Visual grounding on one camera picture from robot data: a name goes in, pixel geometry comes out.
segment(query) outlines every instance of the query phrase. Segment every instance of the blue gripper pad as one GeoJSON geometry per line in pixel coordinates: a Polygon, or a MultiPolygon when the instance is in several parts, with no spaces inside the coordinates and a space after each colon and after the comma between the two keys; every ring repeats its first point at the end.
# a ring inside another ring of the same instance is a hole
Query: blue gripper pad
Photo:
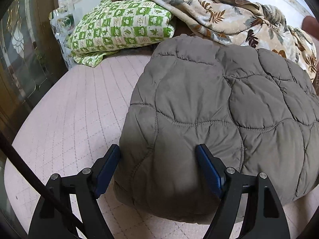
{"type": "Polygon", "coordinates": [[[97,169],[101,170],[98,174],[95,175],[96,185],[94,196],[96,199],[98,199],[100,195],[106,192],[106,189],[120,160],[120,155],[121,154],[119,146],[113,144],[106,152],[105,156],[103,158],[97,159],[95,164],[93,165],[93,171],[95,166],[97,169]]]}
{"type": "Polygon", "coordinates": [[[208,183],[210,190],[221,199],[223,196],[222,188],[225,183],[225,176],[224,176],[225,169],[223,170],[223,167],[219,168],[220,170],[218,172],[219,166],[216,169],[214,167],[214,164],[210,160],[210,158],[212,159],[215,158],[216,160],[219,160],[219,161],[221,160],[219,158],[213,157],[209,149],[206,147],[206,145],[203,145],[203,144],[197,146],[195,152],[197,155],[198,163],[201,167],[201,170],[204,173],[204,176],[206,178],[206,181],[208,183]],[[206,154],[203,147],[205,147],[206,151],[208,151],[207,153],[210,154],[210,157],[206,154]]]}

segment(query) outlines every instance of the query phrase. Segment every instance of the green checkered pillow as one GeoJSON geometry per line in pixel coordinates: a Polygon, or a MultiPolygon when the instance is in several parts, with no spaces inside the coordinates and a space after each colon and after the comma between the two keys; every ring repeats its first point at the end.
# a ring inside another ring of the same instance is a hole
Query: green checkered pillow
{"type": "Polygon", "coordinates": [[[84,15],[69,39],[74,60],[97,66],[122,48],[147,46],[171,38],[172,14],[149,0],[101,3],[84,15]]]}

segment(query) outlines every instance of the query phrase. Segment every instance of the mattress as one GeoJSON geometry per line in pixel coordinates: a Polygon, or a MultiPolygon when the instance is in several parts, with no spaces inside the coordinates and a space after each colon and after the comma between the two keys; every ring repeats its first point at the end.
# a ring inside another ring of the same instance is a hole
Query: mattress
{"type": "MultiPolygon", "coordinates": [[[[95,68],[77,65],[41,99],[13,146],[44,184],[53,173],[74,175],[92,166],[111,144],[118,144],[131,93],[151,54],[148,48],[125,50],[95,68]]],[[[9,161],[4,182],[12,208],[28,232],[39,194],[9,161]]],[[[98,204],[115,239],[203,238],[208,225],[166,220],[121,204],[112,182],[98,204]]],[[[71,205],[80,218],[74,195],[71,205]]],[[[291,238],[304,229],[318,205],[317,187],[284,207],[291,238]]],[[[231,238],[237,238],[240,227],[235,224],[231,238]]]]}

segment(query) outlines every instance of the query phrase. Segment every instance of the silver screw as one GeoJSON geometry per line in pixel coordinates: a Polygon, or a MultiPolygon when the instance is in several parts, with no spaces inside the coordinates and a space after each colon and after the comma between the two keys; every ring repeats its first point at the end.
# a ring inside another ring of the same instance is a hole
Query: silver screw
{"type": "Polygon", "coordinates": [[[55,180],[55,179],[57,179],[58,177],[59,177],[59,175],[58,175],[57,173],[54,173],[54,174],[51,175],[51,179],[52,179],[52,180],[55,180]]]}
{"type": "Polygon", "coordinates": [[[90,168],[84,168],[83,170],[82,170],[82,173],[83,174],[89,174],[91,172],[91,169],[90,168]]]}
{"type": "Polygon", "coordinates": [[[233,167],[228,167],[226,169],[226,172],[228,172],[229,174],[234,174],[235,173],[235,169],[233,167]]]}
{"type": "Polygon", "coordinates": [[[267,174],[265,174],[264,172],[261,172],[261,173],[259,174],[259,176],[260,176],[261,178],[263,178],[263,179],[266,179],[266,178],[267,178],[267,174]]]}

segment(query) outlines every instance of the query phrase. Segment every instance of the pillow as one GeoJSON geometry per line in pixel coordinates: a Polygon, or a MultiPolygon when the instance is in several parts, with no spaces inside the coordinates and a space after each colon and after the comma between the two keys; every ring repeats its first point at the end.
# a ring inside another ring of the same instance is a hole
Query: pillow
{"type": "Polygon", "coordinates": [[[97,66],[119,49],[147,46],[173,37],[173,15],[149,0],[101,3],[84,15],[69,39],[74,60],[97,66]]]}

